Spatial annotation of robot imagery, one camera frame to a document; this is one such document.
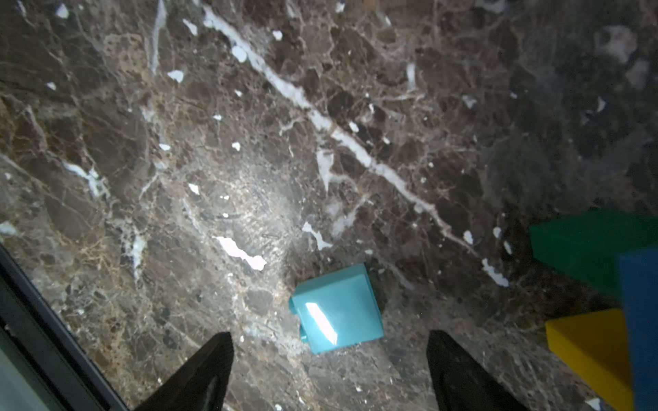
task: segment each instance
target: white spot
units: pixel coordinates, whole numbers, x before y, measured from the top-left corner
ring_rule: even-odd
[[[475,7],[480,7],[494,14],[502,14],[507,10],[507,0],[476,0]]]
[[[504,241],[503,247],[505,247],[505,251],[507,251],[507,254],[512,255],[512,246],[510,245],[510,243]]]
[[[354,220],[357,217],[359,207],[361,207],[367,199],[368,197],[366,195],[362,196],[359,202],[354,206],[354,209],[350,211],[347,216],[340,216],[340,218],[334,222],[331,230],[332,237],[339,236],[343,231],[345,231],[345,228],[351,227],[354,224]]]
[[[334,246],[333,244],[325,242],[322,239],[322,234],[313,231],[313,227],[311,227],[309,222],[304,223],[304,226],[301,228],[301,231],[304,231],[305,233],[310,233],[313,237],[315,237],[315,241],[318,243],[318,250],[320,251]]]
[[[331,217],[336,217],[340,210],[343,208],[343,204],[336,200],[332,201],[329,203],[326,207],[327,214],[329,214]]]
[[[5,221],[0,224],[0,234],[1,235],[17,235],[18,230],[13,226],[9,221]]]
[[[503,277],[503,274],[496,272],[495,268],[489,265],[488,258],[482,260],[482,270],[487,273],[496,284],[502,287],[509,287],[509,281],[507,281],[507,278]]]
[[[648,74],[649,62],[645,59],[638,59],[626,72],[626,79],[635,90],[641,91],[647,84]]]
[[[473,234],[471,234],[469,230],[464,231],[464,235],[462,235],[462,238],[468,244],[473,245]]]
[[[190,29],[190,33],[192,33],[193,36],[199,34],[199,29],[197,28],[197,25],[190,22],[187,18],[183,19],[183,24],[185,24]]]
[[[231,53],[233,53],[233,56],[239,61],[239,62],[245,62],[247,61],[247,52],[244,51],[242,47],[239,45],[235,45],[231,48]]]
[[[166,75],[169,76],[170,79],[176,80],[178,83],[182,82],[183,78],[185,78],[185,73],[180,70],[170,71]]]
[[[464,104],[466,105],[466,107],[468,107],[469,110],[472,109],[473,106],[475,104],[477,104],[477,102],[478,102],[476,99],[474,99],[470,95],[465,95],[465,94],[463,96],[461,96],[461,99],[464,102]]]
[[[64,3],[62,3],[59,6],[57,11],[55,12],[55,16],[57,16],[59,18],[63,18],[65,20],[68,18],[68,9],[66,8],[66,5]]]
[[[319,149],[317,153],[315,153],[315,158],[318,162],[318,172],[324,183],[325,191],[329,191],[329,184],[332,181],[348,180],[345,176],[337,176],[331,172],[331,167],[334,165],[334,154],[331,151]]]
[[[598,397],[585,401],[585,404],[591,406],[596,411],[601,411],[601,399]]]
[[[146,248],[146,241],[137,231],[135,231],[135,239],[132,241],[132,250],[130,251],[135,280],[139,279],[141,276],[139,266],[141,266],[141,254],[144,251],[144,248]]]
[[[21,14],[23,17],[25,17],[25,16],[28,15],[28,11],[27,11],[27,9],[25,8],[25,5],[23,4],[23,2],[22,2],[21,0],[18,0],[18,11],[20,11],[20,14]]]
[[[598,104],[597,104],[597,107],[596,107],[596,112],[601,112],[601,111],[605,110],[606,105],[607,105],[607,103],[605,102],[605,100],[603,100],[601,97],[599,97],[599,101],[598,101]]]
[[[107,187],[105,187],[105,183],[103,183],[103,180],[99,178],[98,173],[93,168],[89,171],[89,174],[87,174],[80,166],[67,162],[64,162],[63,164],[64,168],[66,168],[68,171],[77,174],[78,176],[87,180],[87,183],[89,184],[89,190],[91,191],[91,196],[94,199],[98,198],[98,196],[110,196],[110,192]]]
[[[250,267],[252,267],[254,270],[263,271],[265,264],[267,264],[267,261],[265,261],[262,256],[257,255],[252,257],[239,249],[236,242],[230,238],[217,236],[213,236],[213,238],[219,241],[224,251],[226,251],[226,254],[230,255],[231,257],[238,257],[242,260],[245,260],[247,264],[250,265]]]
[[[165,0],[158,0],[158,11],[155,15],[155,23],[153,23],[153,33],[151,33],[151,72],[155,74],[160,65],[158,46],[160,42],[160,29],[166,24],[166,8]]]
[[[416,89],[416,65],[410,62],[409,64],[407,64],[407,91],[412,91],[415,89]]]
[[[594,44],[599,54],[606,54],[626,64],[638,48],[638,36],[626,26],[606,26],[603,32],[594,34]]]

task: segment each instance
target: teal plastic block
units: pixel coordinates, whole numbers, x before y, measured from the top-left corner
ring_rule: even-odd
[[[310,279],[288,301],[313,354],[384,336],[382,315],[363,264]]]

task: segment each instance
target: marble surface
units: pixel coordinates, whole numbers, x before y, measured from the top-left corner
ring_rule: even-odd
[[[229,330],[229,411],[435,410],[445,329],[587,407],[543,322],[615,302],[527,228],[658,210],[654,0],[0,9],[2,242],[129,406]],[[312,355],[287,299],[358,262],[386,337]]]

